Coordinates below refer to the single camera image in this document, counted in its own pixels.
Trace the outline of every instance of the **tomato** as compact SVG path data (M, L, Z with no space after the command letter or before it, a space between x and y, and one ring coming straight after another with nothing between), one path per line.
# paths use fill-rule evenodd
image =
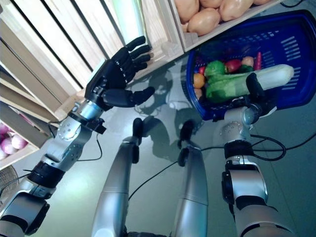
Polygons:
M241 61L239 59L233 59L225 63L227 72L233 73L241 67Z
M204 75L205 68L206 68L206 66L200 67L200 68L198 69L198 73Z

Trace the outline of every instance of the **onion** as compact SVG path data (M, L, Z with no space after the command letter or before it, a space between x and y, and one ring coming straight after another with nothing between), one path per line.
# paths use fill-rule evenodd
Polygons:
M7 156L8 156L8 154L5 153L5 152L2 150L1 146L0 146L0 160L6 158Z
M242 59L241 64L253 67L254 59L253 57L246 56Z
M1 148L2 150L7 153L8 155L11 155L13 153L15 153L17 151L17 149L15 149L12 146L12 139L10 137L5 138L2 142L1 142Z
M0 134L5 134L9 131L9 128L5 126L2 122L0 122Z
M0 143L2 142L2 140L5 138L5 136L3 134L0 134Z
M22 149L27 145L27 141L25 141L22 137L20 137L18 134L15 134L12 137L12 146L15 149Z

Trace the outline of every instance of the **blue plastic basket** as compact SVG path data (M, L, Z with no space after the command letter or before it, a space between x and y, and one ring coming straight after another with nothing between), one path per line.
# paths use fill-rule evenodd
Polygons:
M277 109L307 104L316 91L316 20L306 10L249 19L192 50L187 67L187 97L204 120L224 118L231 101L214 104L193 88L193 74L214 60L228 61L262 52L262 68L288 64L294 77L282 87L266 91L277 100Z

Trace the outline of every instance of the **black cable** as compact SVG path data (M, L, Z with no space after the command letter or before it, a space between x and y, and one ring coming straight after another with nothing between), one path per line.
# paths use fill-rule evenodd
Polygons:
M100 149L100 156L99 156L99 158L97 158L97 159L79 159L79 160L77 160L77 161L93 161L93 160L99 160L99 159L102 158L103 152L102 152L102 148L101 148L100 142L99 142L99 140L98 140L98 136L99 136L99 133L97 133L97 135L96 135L97 144L98 144L98 147L99 147L99 149Z
M154 176L152 176L151 178L147 179L145 182L143 182L140 186L138 186L138 188L129 196L128 200L130 200L134 194L142 187L144 186L147 182L151 181L153 178L155 178L157 175L161 174L162 172L164 172L166 169L168 169L169 167L173 166L174 164L176 164L176 162L168 165L166 168L162 169L161 171L159 171L157 174L155 174Z
M211 149L224 149L224 147L207 147L207 148L202 149L201 152L211 150Z
M298 6L299 4L301 4L304 0L300 0L298 3L294 4L294 5L286 5L284 3L280 3L282 6L286 7L286 8L293 8L293 7L296 7Z
M316 132L310 136L308 139L306 139L304 142L301 142L298 145L292 146L292 147L288 147L286 148L287 151L293 150L295 148L301 147L303 145L305 145L306 143L308 143L309 141L311 141L314 137L316 136ZM254 150L255 152L281 152L282 150L280 149L267 149L267 150Z
M29 174L22 175L22 176L20 176L20 177L17 177L17 178L15 178L15 179L11 180L10 182L6 183L6 184L4 185L4 187L0 190L0 198L1 198L1 195L2 195L2 193L3 193L3 191L5 190L6 187L8 187L10 184L14 183L15 181L17 181L17 180L19 180L19 179L24 178L25 176L28 176L28 175L29 175Z
M49 122L47 123L48 129L49 129L49 131L50 131L50 135L51 135L53 138L55 138L56 136L55 136L53 130L51 129L51 124L52 124L52 123L60 124L60 121L49 121Z
M280 156L276 157L276 158L265 158L265 157L259 156L257 154L252 154L254 157L256 157L258 159L261 159L261 160L265 160L265 161L277 161L277 160L282 159L285 156L285 154L286 154L286 147L285 147L285 145L283 145L278 140L273 139L271 137L266 137L266 136L261 136L261 135L253 135L253 134L251 134L251 137L262 138L262 139L265 139L265 140L269 140L271 142L277 143L282 148L282 154Z

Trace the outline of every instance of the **red onion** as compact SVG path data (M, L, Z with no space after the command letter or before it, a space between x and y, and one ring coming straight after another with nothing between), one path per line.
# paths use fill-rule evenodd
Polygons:
M17 149L15 149L12 146L12 139L10 137L5 138L2 142L1 142L1 148L2 150L7 153L8 155L11 155L13 153L15 153L17 151Z
M25 141L22 137L20 137L18 134L15 134L12 137L12 146L16 149L22 149L27 145L27 141Z
M5 138L5 136L3 134L0 134L0 143L2 142L2 140Z
M9 128L5 126L2 122L0 122L0 134L5 134L9 131Z
M0 160L6 158L7 156L8 156L8 154L5 153L5 152L2 150L1 146L0 146Z

